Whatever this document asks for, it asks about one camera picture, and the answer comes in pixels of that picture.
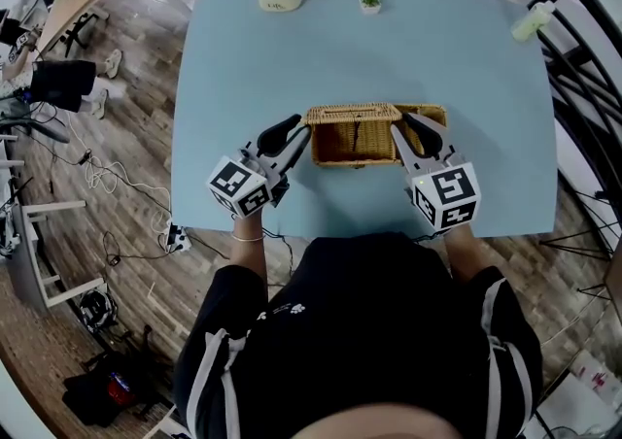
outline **person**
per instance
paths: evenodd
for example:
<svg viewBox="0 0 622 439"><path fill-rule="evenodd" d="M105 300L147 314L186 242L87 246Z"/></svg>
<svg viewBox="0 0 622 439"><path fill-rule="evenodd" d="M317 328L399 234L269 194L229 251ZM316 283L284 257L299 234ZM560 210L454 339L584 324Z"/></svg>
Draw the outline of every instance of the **person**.
<svg viewBox="0 0 622 439"><path fill-rule="evenodd" d="M175 368L195 438L515 437L539 342L468 225L439 255L401 233L320 238L268 301L261 211L236 219Z"/></svg>
<svg viewBox="0 0 622 439"><path fill-rule="evenodd" d="M0 99L26 90L25 99L29 104L47 102L66 111L90 112L97 118L104 118L108 90L100 89L92 101L83 96L91 94L96 77L116 77L121 51L114 50L101 63L39 60L28 64L28 55L36 50L40 32L21 28L18 21L8 18L7 14L6 10L0 10L0 43L11 47L8 61L0 63Z"/></svg>

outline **black shorts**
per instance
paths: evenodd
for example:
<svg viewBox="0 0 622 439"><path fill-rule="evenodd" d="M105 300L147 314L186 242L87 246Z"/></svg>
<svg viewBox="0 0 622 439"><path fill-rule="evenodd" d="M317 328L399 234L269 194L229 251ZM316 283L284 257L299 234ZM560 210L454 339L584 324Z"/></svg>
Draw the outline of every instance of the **black shorts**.
<svg viewBox="0 0 622 439"><path fill-rule="evenodd" d="M93 90L97 76L95 63L88 61L40 61L33 67L31 102L47 102L74 113L82 96Z"/></svg>

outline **black shirt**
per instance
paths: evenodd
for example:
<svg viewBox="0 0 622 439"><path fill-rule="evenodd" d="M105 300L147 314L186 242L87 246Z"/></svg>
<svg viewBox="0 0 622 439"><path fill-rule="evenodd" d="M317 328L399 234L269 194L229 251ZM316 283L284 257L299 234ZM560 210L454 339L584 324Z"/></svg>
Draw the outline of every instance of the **black shirt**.
<svg viewBox="0 0 622 439"><path fill-rule="evenodd" d="M248 334L231 367L244 439L291 438L339 411L387 402L431 410L465 438L482 438L489 375L482 303L500 279L499 270L488 268L460 286L436 252L402 234L315 240L269 303L259 276L227 266L217 272L180 355L176 404L185 416L204 334L224 328L233 339ZM520 351L536 403L539 342L507 282L494 304L492 333ZM495 354L498 437L514 437L526 415L523 388L509 351ZM202 395L199 437L222 434L221 401L218 391Z"/></svg>

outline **white shoe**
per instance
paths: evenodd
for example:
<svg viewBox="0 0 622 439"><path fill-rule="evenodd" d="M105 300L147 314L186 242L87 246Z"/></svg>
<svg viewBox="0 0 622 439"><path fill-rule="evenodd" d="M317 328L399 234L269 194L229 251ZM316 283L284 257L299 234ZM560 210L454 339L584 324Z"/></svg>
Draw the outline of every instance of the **white shoe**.
<svg viewBox="0 0 622 439"><path fill-rule="evenodd" d="M93 110L90 112L97 119L102 119L106 115L106 101L108 101L108 90L102 88L93 100Z"/></svg>
<svg viewBox="0 0 622 439"><path fill-rule="evenodd" d="M106 75L108 75L110 80L119 72L119 65L121 64L122 58L123 53L119 49L114 49L113 53L106 59Z"/></svg>

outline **metal railing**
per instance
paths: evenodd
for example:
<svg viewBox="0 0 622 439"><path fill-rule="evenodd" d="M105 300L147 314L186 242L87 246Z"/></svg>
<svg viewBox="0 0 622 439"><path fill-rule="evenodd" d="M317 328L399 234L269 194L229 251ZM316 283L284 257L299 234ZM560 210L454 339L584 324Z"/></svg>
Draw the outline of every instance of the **metal railing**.
<svg viewBox="0 0 622 439"><path fill-rule="evenodd" d="M543 1L547 0L531 0L527 6L530 8L535 3ZM622 33L601 2L599 0L578 1L600 26L622 58ZM615 163L622 161L622 142L616 135L613 124L622 124L622 93L601 60L568 18L559 10L555 11L554 17L576 42L572 50L561 52L549 37L544 33L538 33L538 38L543 45L543 53L547 58L549 82L561 98L561 101L554 99L555 115L560 122L567 118L574 120L570 128L571 135L600 179L611 207L620 220L622 218L620 206L622 163L618 163L617 166ZM600 78L584 67L587 63L594 65ZM577 95L594 108L604 129L585 116L584 111L573 100L572 94ZM563 123L563 125L566 129L570 126L568 123Z"/></svg>

